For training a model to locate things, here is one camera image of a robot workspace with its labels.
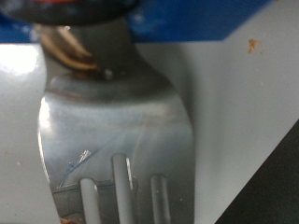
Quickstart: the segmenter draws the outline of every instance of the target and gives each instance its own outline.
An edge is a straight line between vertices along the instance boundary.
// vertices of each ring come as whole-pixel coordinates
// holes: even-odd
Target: black object
[[[0,0],[1,11],[22,21],[48,25],[85,25],[126,14],[138,0]]]
[[[299,121],[216,224],[299,223]]]

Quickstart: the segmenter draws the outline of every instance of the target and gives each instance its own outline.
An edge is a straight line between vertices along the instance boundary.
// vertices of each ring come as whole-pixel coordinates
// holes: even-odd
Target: blue plastic
[[[31,25],[0,14],[0,43],[30,43]]]
[[[128,21],[135,42],[223,40],[274,0],[141,0]],[[29,24],[0,15],[0,42],[30,42]]]

